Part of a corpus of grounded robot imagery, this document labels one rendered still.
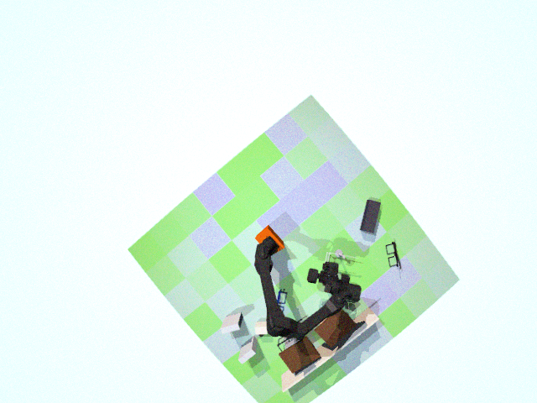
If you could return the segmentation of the black thin-framed glasses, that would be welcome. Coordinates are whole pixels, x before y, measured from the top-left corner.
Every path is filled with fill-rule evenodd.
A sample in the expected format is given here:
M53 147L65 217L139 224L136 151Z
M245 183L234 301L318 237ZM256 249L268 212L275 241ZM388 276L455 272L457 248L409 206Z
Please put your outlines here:
M394 253L394 256L388 258L389 267L394 266L394 265L396 265L398 267L399 256L397 255L395 242L392 242L391 244L386 245L386 253L387 254ZM400 262L399 262L399 267L401 269Z

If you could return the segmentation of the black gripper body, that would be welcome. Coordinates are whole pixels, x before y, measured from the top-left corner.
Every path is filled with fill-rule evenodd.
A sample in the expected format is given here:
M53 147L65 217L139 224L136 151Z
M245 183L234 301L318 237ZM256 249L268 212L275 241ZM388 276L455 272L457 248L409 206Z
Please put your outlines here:
M308 275L307 275L307 281L309 283L313 283L313 284L316 284L317 282L317 279L320 279L320 283L322 283L322 286L325 286L326 285L326 282L329 280L329 279L336 279L336 280L339 280L339 278L336 278L334 276L330 277L330 276L325 276L323 273L319 273L318 270L315 270L315 269L309 269L308 271ZM341 285L344 285L345 283L349 283L349 280L350 280L350 277L349 275L344 275L342 274L341 275L341 279L339 280L341 282Z

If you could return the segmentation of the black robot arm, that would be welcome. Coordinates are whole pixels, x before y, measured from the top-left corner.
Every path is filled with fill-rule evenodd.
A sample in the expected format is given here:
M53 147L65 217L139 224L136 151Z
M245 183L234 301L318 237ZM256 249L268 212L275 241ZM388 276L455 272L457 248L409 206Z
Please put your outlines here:
M257 245L255 253L254 267L260 276L263 296L267 308L266 326L267 332L272 337L283 338L303 338L313 328L317 327L327 317L337 314L345 305L346 300L359 302L362 287L341 282L336 279L329 279L326 282L324 292L330 293L331 297L326 304L311 316L306 318L302 323L285 317L283 310L279 307L277 297L274 291L274 284L271 278L273 268L272 255L277 251L279 246L271 238L267 237L262 243ZM322 266L324 275L338 277L338 263L325 262Z

